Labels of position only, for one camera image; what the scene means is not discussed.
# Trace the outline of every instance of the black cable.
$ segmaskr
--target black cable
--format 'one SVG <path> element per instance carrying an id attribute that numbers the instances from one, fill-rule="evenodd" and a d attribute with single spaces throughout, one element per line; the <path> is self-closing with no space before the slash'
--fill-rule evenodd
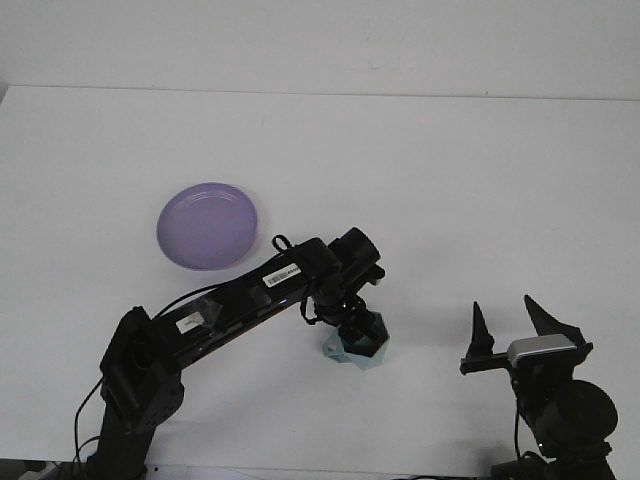
<path id="1" fill-rule="evenodd" d="M 417 475 L 407 478 L 394 478 L 392 480 L 478 480 L 478 477 L 450 477 L 443 475 Z"/>
<path id="2" fill-rule="evenodd" d="M 206 287 L 202 287 L 202 288 L 198 288 L 197 290 L 193 290 L 192 292 L 189 293 L 185 293 L 184 295 L 182 295 L 179 298 L 176 298 L 173 302 L 171 302 L 169 305 L 167 305 L 166 307 L 164 307 L 162 310 L 160 310 L 155 317 L 158 318 L 161 315 L 164 315 L 165 313 L 167 313 L 167 311 L 177 305 L 178 303 L 186 300 L 189 297 L 193 297 L 194 295 L 197 295 L 199 293 L 203 293 L 203 292 L 208 292 L 209 290 L 214 290 L 216 288 L 220 288 L 220 287 L 224 287 L 225 285 L 228 285 L 229 283 L 231 283 L 231 281 L 227 281 L 227 282 L 220 282 L 220 283 L 214 283 L 213 285 L 207 285 Z"/>
<path id="3" fill-rule="evenodd" d="M 98 383 L 96 383 L 96 385 L 91 389 L 89 394 L 85 397 L 85 399 L 80 404 L 80 407 L 78 407 L 78 410 L 76 411 L 75 419 L 73 421 L 73 439 L 75 441 L 76 456 L 74 457 L 73 462 L 71 462 L 71 471 L 73 472 L 73 464 L 75 463 L 76 458 L 77 458 L 78 459 L 78 466 L 80 468 L 80 473 L 82 474 L 83 477 L 85 476 L 85 473 L 84 473 L 84 469 L 82 468 L 82 462 L 80 461 L 80 446 L 79 446 L 80 442 L 78 441 L 78 419 L 80 418 L 80 412 L 82 412 L 82 409 L 87 404 L 89 399 L 93 396 L 93 394 L 96 393 L 96 390 L 98 390 L 98 388 L 100 388 L 100 385 L 102 385 L 103 381 L 104 381 L 104 377 L 101 378 L 98 381 Z"/>
<path id="4" fill-rule="evenodd" d="M 518 441 L 518 427 L 520 425 L 520 402 L 516 397 L 516 419 L 513 425 L 513 446 L 516 451 L 516 458 L 518 460 L 518 465 L 520 466 L 520 471 L 522 472 L 522 476 L 525 480 L 529 480 L 529 474 L 524 466 L 524 461 L 522 460 L 522 455 L 520 454 L 520 443 Z"/>

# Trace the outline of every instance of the white table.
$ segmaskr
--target white table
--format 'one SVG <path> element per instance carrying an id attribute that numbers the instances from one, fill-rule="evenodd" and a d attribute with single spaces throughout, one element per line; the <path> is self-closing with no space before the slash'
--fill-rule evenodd
<path id="1" fill-rule="evenodd" d="M 184 372 L 149 462 L 481 474 L 513 459 L 504 372 L 463 377 L 478 300 L 496 351 L 533 335 L 522 296 L 595 350 L 576 377 L 621 424 L 635 471 L 640 103 L 9 89 L 0 107 L 0 457 L 69 459 L 73 414 L 133 305 L 153 314 L 274 252 L 357 225 L 388 278 L 363 296 L 392 337 L 362 372 L 323 358 L 297 309 Z M 155 222 L 177 191 L 242 187 L 260 238 L 237 266 L 171 264 Z M 81 418 L 97 432 L 103 403 Z M 522 448 L 532 448 L 522 434 Z"/>

